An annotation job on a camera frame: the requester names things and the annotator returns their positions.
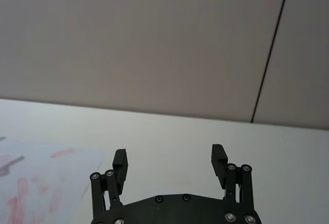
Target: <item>white tabletop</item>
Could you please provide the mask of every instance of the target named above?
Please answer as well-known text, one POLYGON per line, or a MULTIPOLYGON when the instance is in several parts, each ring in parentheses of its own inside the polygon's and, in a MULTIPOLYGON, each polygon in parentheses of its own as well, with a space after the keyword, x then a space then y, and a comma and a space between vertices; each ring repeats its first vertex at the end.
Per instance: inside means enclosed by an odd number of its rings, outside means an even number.
MULTIPOLYGON (((0 136, 106 150, 101 173, 125 148, 123 204, 158 194, 222 198, 210 162, 211 145, 220 143, 229 162, 252 166, 264 224, 327 223, 328 131, 0 100, 0 136)), ((89 188, 71 223, 91 219, 89 188)))

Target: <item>bolt head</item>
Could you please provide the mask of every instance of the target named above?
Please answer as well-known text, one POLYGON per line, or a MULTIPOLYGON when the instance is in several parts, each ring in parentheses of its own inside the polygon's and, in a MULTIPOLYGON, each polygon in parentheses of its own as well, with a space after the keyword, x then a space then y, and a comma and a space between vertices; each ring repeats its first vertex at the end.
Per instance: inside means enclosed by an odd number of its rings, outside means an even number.
POLYGON ((162 196, 156 196, 156 197, 155 197, 155 201, 156 201, 157 203, 161 203, 161 202, 163 202, 163 197, 162 197, 162 196))
POLYGON ((121 218, 118 218, 115 221, 113 221, 113 224, 124 224, 124 220, 121 218))
POLYGON ((113 174, 114 174, 113 171, 108 171, 108 172, 106 173, 106 175, 108 175, 108 176, 112 176, 113 174))
POLYGON ((245 220, 248 224, 255 224, 256 223, 256 219, 251 215, 246 215, 245 220))
POLYGON ((250 171, 251 170, 250 166, 248 166, 248 165, 244 165, 242 168, 243 168, 244 171, 250 171))
POLYGON ((98 177, 99 177, 98 174, 93 174, 93 175, 92 175, 92 179, 97 179, 98 177))
POLYGON ((234 222, 236 220, 236 216, 233 213, 226 213, 225 219, 229 222, 234 222))
POLYGON ((190 201, 191 200, 190 195, 188 195, 188 194, 183 195, 183 200, 184 201, 190 201))
POLYGON ((234 164, 229 164, 228 165, 228 168, 231 169, 231 170, 234 170, 235 169, 235 165, 234 164))

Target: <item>white surface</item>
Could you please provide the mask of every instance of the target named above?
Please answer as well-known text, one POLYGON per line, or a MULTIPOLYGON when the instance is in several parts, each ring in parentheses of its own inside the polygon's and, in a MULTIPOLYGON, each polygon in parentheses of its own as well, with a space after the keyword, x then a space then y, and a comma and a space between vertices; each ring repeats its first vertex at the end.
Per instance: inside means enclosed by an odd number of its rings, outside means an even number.
POLYGON ((254 121, 329 129, 329 0, 286 0, 254 121))
POLYGON ((98 169, 104 154, 65 144, 0 141, 0 166, 20 156, 24 160, 0 178, 1 224, 68 223, 89 185, 85 175, 98 169))
POLYGON ((250 121, 281 0, 1 0, 0 97, 250 121))
MULTIPOLYGON (((220 143, 229 162, 253 167, 254 204, 264 224, 327 223, 326 131, 0 100, 0 134, 107 150, 100 172, 112 166, 116 149, 126 148, 124 204, 185 192, 222 198, 210 162, 211 145, 220 143)), ((71 223, 91 219, 89 188, 71 223)))

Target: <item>gray wall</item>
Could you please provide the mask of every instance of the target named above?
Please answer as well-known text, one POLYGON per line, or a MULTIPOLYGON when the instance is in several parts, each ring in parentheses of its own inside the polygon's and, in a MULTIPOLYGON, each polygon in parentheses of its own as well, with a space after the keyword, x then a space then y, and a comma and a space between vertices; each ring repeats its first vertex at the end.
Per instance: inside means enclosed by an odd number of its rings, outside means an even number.
POLYGON ((254 121, 329 128, 329 0, 286 0, 254 121))
MULTIPOLYGON (((291 119, 301 109, 313 113, 325 106, 325 99, 318 104, 318 87, 327 77, 314 80, 318 68, 307 55, 324 49, 314 58, 322 62, 321 74, 327 72, 326 31, 309 29, 306 51, 291 54, 301 48, 299 30, 306 24, 327 26, 325 18, 321 25, 311 15, 296 19, 317 9, 317 0, 311 1, 305 6, 304 0, 287 0, 256 122, 329 127, 327 109, 321 120, 307 114, 291 119), (318 45, 316 33, 321 35, 318 45), (313 67, 308 85, 300 84, 299 91, 285 86, 285 78, 304 78, 302 69, 288 76, 292 64, 313 67), (281 76, 281 68, 287 77, 281 76), (291 108, 308 91, 318 93, 312 105, 305 101, 291 108)), ((1 0, 0 98, 250 122, 281 3, 1 0)), ((321 89, 328 97, 325 86, 321 89)))

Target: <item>paper sheet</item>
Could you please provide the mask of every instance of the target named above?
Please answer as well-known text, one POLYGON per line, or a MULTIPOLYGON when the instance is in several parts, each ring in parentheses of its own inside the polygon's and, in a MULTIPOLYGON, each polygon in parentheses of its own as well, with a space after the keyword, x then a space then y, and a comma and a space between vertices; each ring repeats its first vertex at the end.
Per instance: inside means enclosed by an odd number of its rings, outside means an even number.
POLYGON ((0 167, 15 162, 0 171, 0 223, 67 223, 102 160, 97 150, 0 141, 0 167))

